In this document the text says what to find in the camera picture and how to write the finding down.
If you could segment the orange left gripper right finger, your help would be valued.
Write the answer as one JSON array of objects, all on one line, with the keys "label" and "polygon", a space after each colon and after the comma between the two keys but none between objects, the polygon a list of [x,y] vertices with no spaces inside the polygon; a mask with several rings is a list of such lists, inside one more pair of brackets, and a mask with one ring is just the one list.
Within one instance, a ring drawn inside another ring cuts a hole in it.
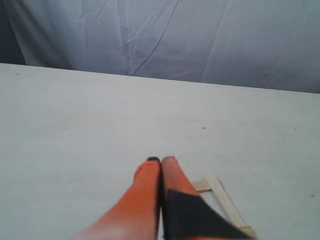
[{"label": "orange left gripper right finger", "polygon": [[162,219],[166,240],[254,240],[213,210],[198,194],[177,159],[161,161]]}]

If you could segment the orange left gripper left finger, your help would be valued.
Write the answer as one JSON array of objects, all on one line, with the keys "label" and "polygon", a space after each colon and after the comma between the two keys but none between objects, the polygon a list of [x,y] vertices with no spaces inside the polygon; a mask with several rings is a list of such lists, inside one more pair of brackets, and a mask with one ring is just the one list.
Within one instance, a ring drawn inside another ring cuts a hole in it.
[{"label": "orange left gripper left finger", "polygon": [[75,240],[156,240],[161,207],[161,162],[149,157],[119,201]]}]

